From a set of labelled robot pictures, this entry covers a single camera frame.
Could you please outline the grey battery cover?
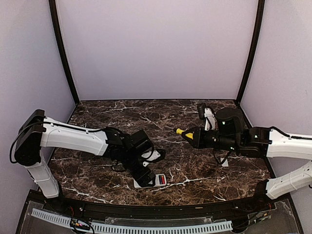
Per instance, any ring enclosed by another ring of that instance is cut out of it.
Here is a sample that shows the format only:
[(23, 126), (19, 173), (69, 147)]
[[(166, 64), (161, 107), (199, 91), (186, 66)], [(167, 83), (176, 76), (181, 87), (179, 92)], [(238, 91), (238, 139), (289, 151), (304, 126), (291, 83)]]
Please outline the grey battery cover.
[(218, 161), (219, 165), (221, 165), (222, 167), (229, 167), (229, 163), (228, 160), (226, 158), (220, 158), (220, 160)]

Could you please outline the grey remote control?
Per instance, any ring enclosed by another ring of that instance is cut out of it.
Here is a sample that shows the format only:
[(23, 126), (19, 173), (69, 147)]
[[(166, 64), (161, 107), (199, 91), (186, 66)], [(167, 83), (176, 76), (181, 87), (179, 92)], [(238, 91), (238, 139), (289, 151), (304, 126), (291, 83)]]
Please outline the grey remote control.
[(155, 179), (152, 179), (147, 186), (141, 187), (139, 184), (133, 179), (134, 187), (136, 189), (142, 188), (152, 188), (152, 187), (164, 187), (167, 185), (167, 179), (165, 174), (156, 174)]

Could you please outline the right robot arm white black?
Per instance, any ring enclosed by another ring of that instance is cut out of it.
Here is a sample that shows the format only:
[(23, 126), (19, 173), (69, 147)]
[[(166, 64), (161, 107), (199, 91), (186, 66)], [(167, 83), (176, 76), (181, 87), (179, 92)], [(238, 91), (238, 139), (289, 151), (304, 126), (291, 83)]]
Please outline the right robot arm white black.
[(239, 109), (222, 108), (214, 112), (200, 104), (197, 110), (200, 119), (206, 121), (205, 127), (193, 127), (186, 131), (176, 129), (176, 133), (194, 148), (224, 150), (248, 158), (291, 157), (308, 160), (297, 170), (259, 182), (255, 196), (249, 200), (252, 211), (260, 211), (267, 205), (268, 198), (276, 199), (304, 186), (311, 186), (311, 136), (287, 134), (274, 126), (245, 128), (243, 113)]

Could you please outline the yellow handle screwdriver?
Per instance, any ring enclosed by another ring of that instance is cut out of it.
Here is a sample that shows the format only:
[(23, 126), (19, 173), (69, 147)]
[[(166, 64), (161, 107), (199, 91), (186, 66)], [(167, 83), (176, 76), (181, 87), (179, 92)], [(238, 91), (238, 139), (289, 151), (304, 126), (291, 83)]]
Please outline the yellow handle screwdriver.
[[(185, 132), (185, 130), (182, 130), (182, 129), (180, 129), (180, 128), (177, 128), (177, 129), (175, 129), (175, 132), (176, 132), (178, 135), (182, 135), (182, 133)], [(186, 133), (186, 134), (185, 134), (185, 137), (187, 137), (187, 138), (189, 138), (189, 139), (194, 139), (193, 135), (194, 135), (193, 133)]]

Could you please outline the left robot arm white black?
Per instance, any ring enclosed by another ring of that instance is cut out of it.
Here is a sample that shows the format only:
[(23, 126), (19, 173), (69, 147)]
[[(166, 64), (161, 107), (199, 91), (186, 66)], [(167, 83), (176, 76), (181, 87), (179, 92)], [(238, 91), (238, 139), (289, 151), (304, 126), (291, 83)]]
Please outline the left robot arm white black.
[(24, 166), (50, 205), (63, 213), (69, 208), (41, 152), (43, 147), (64, 148), (109, 157), (120, 162), (140, 187), (155, 185), (156, 175), (143, 164), (142, 155), (154, 146), (140, 130), (132, 135), (114, 127), (90, 129), (58, 122), (35, 110), (19, 129), (9, 153), (12, 164)]

